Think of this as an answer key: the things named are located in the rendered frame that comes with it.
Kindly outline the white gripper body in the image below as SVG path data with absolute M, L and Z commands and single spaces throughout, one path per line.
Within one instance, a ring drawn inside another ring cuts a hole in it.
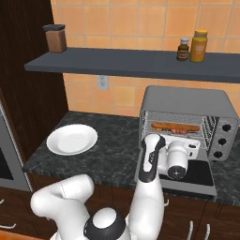
M 181 142 L 186 148 L 198 148 L 201 143 L 198 140 L 176 137 L 171 135 L 162 135 L 165 139 L 166 145 L 169 145 L 172 142 Z

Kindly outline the reddish kebab skewer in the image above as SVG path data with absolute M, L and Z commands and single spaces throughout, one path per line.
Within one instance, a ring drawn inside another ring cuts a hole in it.
M 186 135 L 188 133 L 187 130 L 185 129 L 171 129 L 171 133 L 172 134 L 182 134 L 182 135 Z

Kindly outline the orange baguette bread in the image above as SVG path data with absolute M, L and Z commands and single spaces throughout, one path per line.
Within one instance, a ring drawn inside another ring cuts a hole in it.
M 184 124 L 175 124 L 175 123 L 163 123 L 163 122 L 153 122 L 151 124 L 152 128 L 160 128 L 160 129 L 179 129 L 185 131 L 199 131 L 199 126 L 193 125 L 184 125 Z

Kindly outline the grey toaster oven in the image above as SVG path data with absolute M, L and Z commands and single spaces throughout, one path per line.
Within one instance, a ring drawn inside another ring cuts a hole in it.
M 222 90 L 149 85 L 140 111 L 139 142 L 156 133 L 151 127 L 153 122 L 199 126 L 199 131 L 185 138 L 199 140 L 209 160 L 224 161 L 232 149 L 239 117 Z M 222 126 L 227 124 L 231 129 L 226 132 Z M 221 138 L 226 139 L 224 145 L 218 143 Z M 222 157 L 215 158 L 216 151 L 222 152 Z

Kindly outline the dark wooden cupboard door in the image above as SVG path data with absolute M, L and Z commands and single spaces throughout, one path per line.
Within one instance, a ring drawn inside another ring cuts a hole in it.
M 125 218 L 128 215 L 134 190 L 95 184 L 93 195 L 85 203 L 90 215 L 104 207 L 117 209 Z
M 167 195 L 164 200 L 169 205 L 165 207 L 157 240 L 187 240 L 190 222 L 193 222 L 191 240 L 195 240 L 206 202 Z
M 210 225 L 209 240 L 240 240 L 240 207 L 208 202 L 202 220 Z

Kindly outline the stainless steel oven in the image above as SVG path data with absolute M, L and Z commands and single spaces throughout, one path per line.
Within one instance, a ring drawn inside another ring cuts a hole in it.
M 23 161 L 0 101 L 0 187 L 32 191 Z

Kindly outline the small brown bottle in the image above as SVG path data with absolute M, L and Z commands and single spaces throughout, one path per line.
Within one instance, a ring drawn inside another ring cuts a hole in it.
M 186 61 L 188 59 L 188 46 L 189 39 L 187 37 L 182 37 L 180 39 L 180 45 L 177 49 L 176 59 L 179 61 Z

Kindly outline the yellow bottle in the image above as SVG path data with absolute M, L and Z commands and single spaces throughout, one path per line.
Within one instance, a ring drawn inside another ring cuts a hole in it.
M 196 30 L 194 37 L 191 41 L 191 48 L 189 54 L 189 60 L 194 63 L 201 63 L 204 59 L 204 54 L 207 45 L 208 31 L 207 30 Z

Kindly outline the white round plate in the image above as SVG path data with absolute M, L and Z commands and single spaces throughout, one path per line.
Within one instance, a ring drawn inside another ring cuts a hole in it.
M 60 156 L 74 156 L 91 149 L 98 140 L 98 133 L 87 125 L 72 124 L 60 127 L 47 138 L 48 149 Z

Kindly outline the brown jar with dark lid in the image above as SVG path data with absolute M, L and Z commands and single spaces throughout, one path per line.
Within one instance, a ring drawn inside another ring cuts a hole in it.
M 64 24 L 47 24 L 43 26 L 50 53 L 62 53 L 67 49 Z

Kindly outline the dark wooden tall cabinet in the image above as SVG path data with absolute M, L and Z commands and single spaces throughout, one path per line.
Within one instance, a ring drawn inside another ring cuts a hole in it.
M 48 51 L 42 26 L 52 22 L 50 0 L 0 0 L 0 95 L 24 160 L 68 111 L 62 74 L 24 69 Z

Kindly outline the dark wooden drawer front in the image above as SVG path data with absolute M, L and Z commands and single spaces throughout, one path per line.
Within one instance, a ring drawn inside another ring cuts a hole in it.
M 52 220 L 37 217 L 33 213 L 31 197 L 32 193 L 28 191 L 0 187 L 0 224 L 17 224 L 14 229 L 0 230 L 49 240 L 57 230 L 56 225 Z

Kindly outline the dark grey wall shelf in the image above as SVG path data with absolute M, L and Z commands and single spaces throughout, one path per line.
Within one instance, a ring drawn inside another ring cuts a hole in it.
M 24 65 L 28 71 L 152 79 L 240 83 L 240 54 L 208 52 L 201 63 L 178 61 L 175 52 L 69 48 L 46 52 Z

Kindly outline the white wall outlet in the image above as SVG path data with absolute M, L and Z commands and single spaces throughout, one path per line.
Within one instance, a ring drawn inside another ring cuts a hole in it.
M 97 75 L 97 88 L 99 90 L 109 89 L 109 77 L 107 75 Z

